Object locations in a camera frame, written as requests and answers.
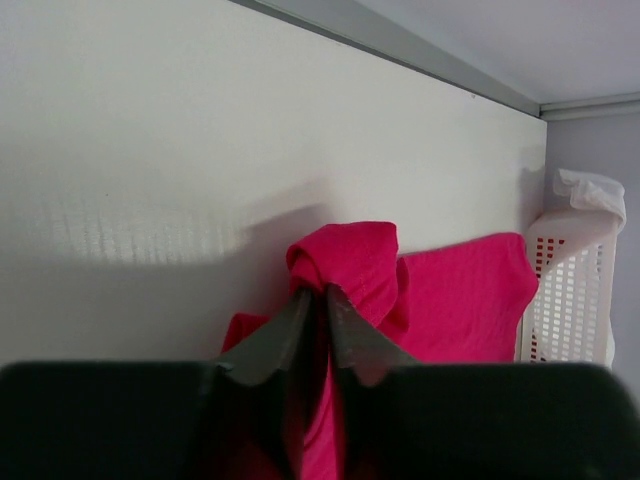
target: white board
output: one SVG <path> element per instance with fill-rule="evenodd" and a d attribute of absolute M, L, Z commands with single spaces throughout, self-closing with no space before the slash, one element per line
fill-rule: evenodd
<path fill-rule="evenodd" d="M 286 246 L 524 228 L 546 125 L 222 0 L 0 15 L 0 356 L 206 358 L 286 295 Z"/>

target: folded pink fabric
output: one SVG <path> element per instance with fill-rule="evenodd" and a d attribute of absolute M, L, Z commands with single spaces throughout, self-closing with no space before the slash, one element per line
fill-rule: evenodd
<path fill-rule="evenodd" d="M 423 362 L 513 360 L 518 321 L 538 287 L 520 235 L 397 253 L 392 223 L 326 225 L 289 247 L 290 290 L 339 285 L 364 319 Z M 234 316 L 223 351 L 266 321 Z M 304 479 L 337 478 L 331 390 L 329 371 L 305 438 Z"/>

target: ceiling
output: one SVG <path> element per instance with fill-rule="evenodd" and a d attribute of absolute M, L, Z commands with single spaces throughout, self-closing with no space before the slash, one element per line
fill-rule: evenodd
<path fill-rule="evenodd" d="M 638 0 L 357 0 L 538 103 L 640 92 Z"/>

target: black object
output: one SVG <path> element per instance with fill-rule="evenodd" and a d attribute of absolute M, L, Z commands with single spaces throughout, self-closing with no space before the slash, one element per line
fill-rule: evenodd
<path fill-rule="evenodd" d="M 213 362 L 4 369 L 0 479 L 299 478 L 329 346 L 346 480 L 640 477 L 639 420 L 605 370 L 422 365 L 330 286 Z"/>

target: laundry basket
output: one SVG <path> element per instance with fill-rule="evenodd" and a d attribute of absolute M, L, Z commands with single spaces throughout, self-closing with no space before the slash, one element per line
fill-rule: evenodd
<path fill-rule="evenodd" d="M 540 217 L 526 235 L 540 280 L 525 311 L 520 360 L 609 365 L 609 319 L 619 217 L 573 208 Z"/>

